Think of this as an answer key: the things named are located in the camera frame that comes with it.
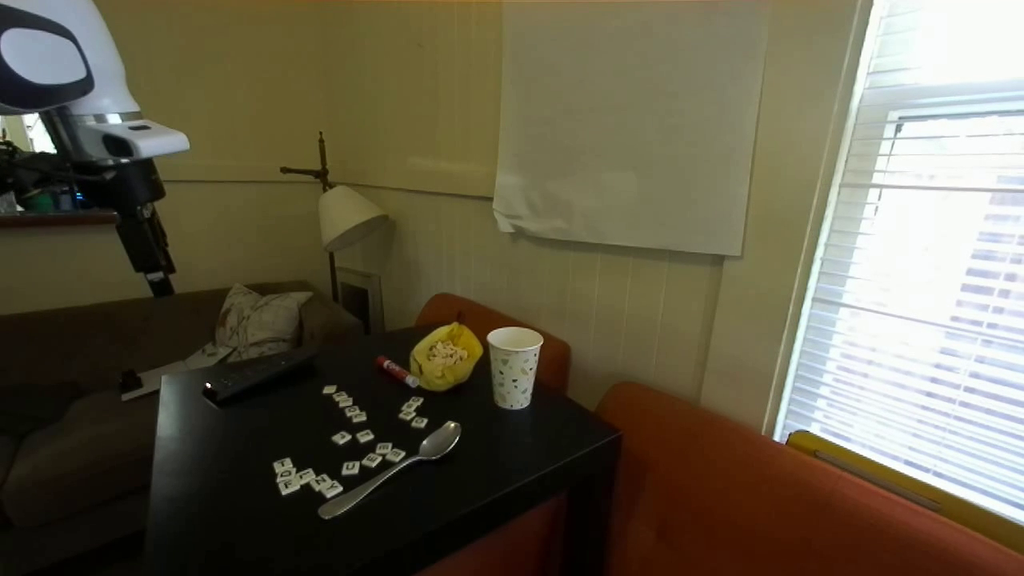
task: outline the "lamp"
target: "lamp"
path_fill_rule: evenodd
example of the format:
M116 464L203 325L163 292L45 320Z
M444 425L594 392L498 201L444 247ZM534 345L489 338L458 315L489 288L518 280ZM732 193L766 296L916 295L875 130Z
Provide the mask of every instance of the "lamp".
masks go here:
M332 185L321 195L321 243L328 249L328 258L331 258L331 292L332 292L332 301L340 301L343 308L354 308L359 320L365 322L365 328L376 328L376 280L365 280L363 288L363 296L349 301L349 295L340 288L340 266L336 266L336 252L363 243L363 235L369 235L379 224L385 224L387 213L363 199L354 189L349 185Z
M385 210L354 189L332 185L321 195L321 243L328 252L359 243L376 224L385 224Z

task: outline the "lamp shade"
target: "lamp shade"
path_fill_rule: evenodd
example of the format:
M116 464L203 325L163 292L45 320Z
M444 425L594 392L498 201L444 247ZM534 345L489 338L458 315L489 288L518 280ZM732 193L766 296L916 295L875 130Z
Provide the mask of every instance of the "lamp shade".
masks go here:
M321 240L331 252L354 243L376 224L385 224L385 210L354 189L332 185L321 195Z

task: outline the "floor lamp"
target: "floor lamp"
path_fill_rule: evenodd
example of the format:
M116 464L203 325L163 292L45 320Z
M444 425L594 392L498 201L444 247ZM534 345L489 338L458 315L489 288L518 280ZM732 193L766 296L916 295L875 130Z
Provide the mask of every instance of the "floor lamp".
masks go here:
M349 185L332 185L321 195L321 243L331 256L332 301L343 301L336 252L363 243L363 235L369 235L385 219L387 219L387 213Z
M387 213L376 201L363 199L354 189L331 183L323 130L316 135L316 152L321 152L316 168L283 165L283 172L311 176L323 189L323 195L321 195L321 243L328 249L328 266L331 266L331 296L345 308L336 252L354 247L371 228L385 224ZM379 295L371 295L376 280L365 280L363 288L365 288L365 301L359 308L359 320L365 322L365 328L371 328L376 309L379 309L371 303L379 296Z

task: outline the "pillow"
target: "pillow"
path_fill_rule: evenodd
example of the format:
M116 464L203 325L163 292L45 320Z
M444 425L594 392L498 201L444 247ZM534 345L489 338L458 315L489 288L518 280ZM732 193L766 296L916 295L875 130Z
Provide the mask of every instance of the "pillow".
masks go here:
M314 292L256 295L247 285L233 285L221 303L215 348L228 352L228 362L279 354L294 345L299 308Z
M0 434L26 438L41 425L57 423L73 400L73 383L0 387Z

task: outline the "yellow bag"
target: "yellow bag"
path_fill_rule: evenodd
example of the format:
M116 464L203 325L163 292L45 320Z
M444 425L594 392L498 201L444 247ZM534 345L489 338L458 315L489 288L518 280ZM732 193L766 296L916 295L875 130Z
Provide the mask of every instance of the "yellow bag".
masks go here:
M475 375L477 358L483 354L475 328L461 322L449 322L433 328L415 343L410 354L410 368L426 390L450 390Z

